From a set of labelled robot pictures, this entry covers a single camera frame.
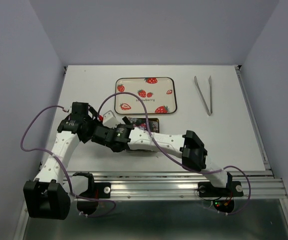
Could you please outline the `gold tin lid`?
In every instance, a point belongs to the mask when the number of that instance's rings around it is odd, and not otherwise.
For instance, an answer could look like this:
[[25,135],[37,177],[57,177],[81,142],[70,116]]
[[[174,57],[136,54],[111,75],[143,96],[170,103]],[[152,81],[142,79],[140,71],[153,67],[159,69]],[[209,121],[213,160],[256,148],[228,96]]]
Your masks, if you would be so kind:
[[[147,124],[146,119],[140,117],[123,117],[122,120],[127,125],[133,125],[141,130],[147,131]],[[158,118],[148,118],[148,125],[152,133],[159,133],[160,126],[159,126],[159,119]]]

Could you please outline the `gold square cookie tin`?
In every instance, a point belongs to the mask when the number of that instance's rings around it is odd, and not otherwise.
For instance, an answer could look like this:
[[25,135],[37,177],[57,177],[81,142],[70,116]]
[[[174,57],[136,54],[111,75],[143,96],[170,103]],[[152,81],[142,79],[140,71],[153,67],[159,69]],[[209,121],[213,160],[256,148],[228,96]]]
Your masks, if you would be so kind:
[[132,152],[132,153],[156,153],[156,151],[155,150],[149,150],[149,149],[127,149],[126,150],[127,152]]

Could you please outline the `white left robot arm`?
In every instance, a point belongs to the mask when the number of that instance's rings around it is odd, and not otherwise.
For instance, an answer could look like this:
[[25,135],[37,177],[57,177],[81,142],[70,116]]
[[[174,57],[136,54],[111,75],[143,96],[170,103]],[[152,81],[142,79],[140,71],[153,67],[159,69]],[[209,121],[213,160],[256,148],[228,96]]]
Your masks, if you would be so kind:
[[91,139],[96,115],[88,103],[73,102],[68,116],[57,128],[52,150],[41,149],[48,154],[44,167],[23,187],[31,218],[64,220],[68,216],[74,193],[71,181],[68,182],[68,191],[63,187],[63,180],[69,179],[66,168],[79,143]]

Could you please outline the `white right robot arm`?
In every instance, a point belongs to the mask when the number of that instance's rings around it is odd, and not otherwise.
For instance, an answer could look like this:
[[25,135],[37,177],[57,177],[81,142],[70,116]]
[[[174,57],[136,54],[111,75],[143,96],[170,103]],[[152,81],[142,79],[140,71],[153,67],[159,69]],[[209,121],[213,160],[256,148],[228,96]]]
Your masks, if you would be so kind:
[[216,165],[200,138],[191,130],[185,134],[161,134],[149,132],[130,124],[121,124],[111,113],[106,113],[102,122],[96,123],[91,141],[110,148],[113,152],[152,151],[161,152],[166,157],[181,159],[179,165],[194,173],[204,175],[219,195],[232,189],[232,177]]

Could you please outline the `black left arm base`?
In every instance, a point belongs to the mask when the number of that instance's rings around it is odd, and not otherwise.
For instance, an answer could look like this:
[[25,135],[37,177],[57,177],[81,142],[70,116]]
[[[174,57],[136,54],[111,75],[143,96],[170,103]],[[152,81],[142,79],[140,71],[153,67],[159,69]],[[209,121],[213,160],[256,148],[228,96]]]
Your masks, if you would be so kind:
[[74,192],[85,198],[90,199],[110,199],[111,196],[111,183],[109,182],[95,182],[93,185],[83,182],[78,185]]

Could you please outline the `metal tongs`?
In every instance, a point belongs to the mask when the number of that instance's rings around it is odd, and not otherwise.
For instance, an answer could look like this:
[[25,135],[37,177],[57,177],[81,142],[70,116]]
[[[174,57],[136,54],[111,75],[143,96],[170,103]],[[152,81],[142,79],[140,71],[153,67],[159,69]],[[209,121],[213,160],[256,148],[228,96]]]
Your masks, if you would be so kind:
[[208,116],[213,114],[213,88],[212,88],[212,77],[208,77],[208,93],[203,94],[203,91],[199,85],[198,78],[194,76],[194,83],[201,98],[202,104]]

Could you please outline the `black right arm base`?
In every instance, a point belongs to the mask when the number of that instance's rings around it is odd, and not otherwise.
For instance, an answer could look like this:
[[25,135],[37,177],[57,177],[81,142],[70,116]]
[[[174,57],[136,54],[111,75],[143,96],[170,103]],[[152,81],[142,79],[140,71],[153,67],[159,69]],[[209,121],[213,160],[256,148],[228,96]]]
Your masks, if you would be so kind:
[[243,197],[240,181],[232,181],[227,187],[214,187],[209,181],[198,183],[197,192],[202,198]]

